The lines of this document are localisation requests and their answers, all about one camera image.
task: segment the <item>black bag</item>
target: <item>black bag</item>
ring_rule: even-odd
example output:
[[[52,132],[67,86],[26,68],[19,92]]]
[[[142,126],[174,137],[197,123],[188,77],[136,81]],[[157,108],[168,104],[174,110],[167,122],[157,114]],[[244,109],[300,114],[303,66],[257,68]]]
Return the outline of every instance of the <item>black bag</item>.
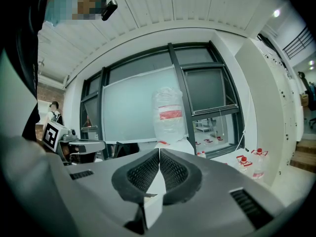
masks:
[[[54,112],[52,112],[52,113],[53,113],[53,117],[51,118],[51,121],[57,122],[61,125],[64,125],[63,117],[60,114],[56,115]]]

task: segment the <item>brick wall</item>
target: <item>brick wall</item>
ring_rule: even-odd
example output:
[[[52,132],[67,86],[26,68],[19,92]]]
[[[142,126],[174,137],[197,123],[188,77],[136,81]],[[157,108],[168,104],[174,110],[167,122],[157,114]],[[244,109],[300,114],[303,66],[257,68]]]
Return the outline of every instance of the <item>brick wall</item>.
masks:
[[[43,83],[38,83],[38,100],[47,102],[57,101],[59,104],[59,112],[62,114],[64,106],[65,91],[48,86]],[[36,125],[35,127],[36,137],[41,140],[43,134],[43,125]]]

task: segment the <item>ceiling light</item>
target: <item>ceiling light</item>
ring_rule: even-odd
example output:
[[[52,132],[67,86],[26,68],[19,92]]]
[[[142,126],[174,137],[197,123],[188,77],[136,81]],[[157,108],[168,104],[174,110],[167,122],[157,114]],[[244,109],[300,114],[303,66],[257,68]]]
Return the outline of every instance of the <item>ceiling light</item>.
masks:
[[[279,15],[280,15],[280,10],[274,11],[273,16],[274,16],[275,18],[278,17]]]

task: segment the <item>white cable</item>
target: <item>white cable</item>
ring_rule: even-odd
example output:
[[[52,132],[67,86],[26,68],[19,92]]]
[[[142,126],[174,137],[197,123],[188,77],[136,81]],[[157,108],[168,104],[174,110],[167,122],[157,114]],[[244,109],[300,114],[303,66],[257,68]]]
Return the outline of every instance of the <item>white cable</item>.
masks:
[[[247,127],[247,124],[248,124],[249,112],[250,112],[250,88],[248,87],[248,89],[249,89],[249,94],[248,94],[248,95],[249,95],[249,101],[248,101],[248,112],[247,112],[246,123],[245,123],[245,127],[244,127],[244,129],[243,129],[243,131],[242,131],[242,137],[240,138],[239,143],[238,143],[238,146],[236,147],[235,151],[238,149],[238,147],[239,147],[240,144],[241,144],[241,141],[242,141],[242,139],[243,139],[243,137],[244,137],[244,135],[245,135],[246,127]]]
[[[221,109],[219,109],[219,115],[221,116],[221,122],[222,122],[222,131],[223,131],[223,136],[224,136],[224,127],[223,127],[223,120],[222,120],[222,114],[221,114]]]

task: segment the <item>cardboard box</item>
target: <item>cardboard box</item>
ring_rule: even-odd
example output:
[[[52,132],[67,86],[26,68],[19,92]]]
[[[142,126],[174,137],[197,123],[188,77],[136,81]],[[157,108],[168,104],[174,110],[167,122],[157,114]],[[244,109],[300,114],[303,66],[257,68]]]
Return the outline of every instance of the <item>cardboard box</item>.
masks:
[[[303,107],[308,106],[308,94],[300,94],[301,104]]]

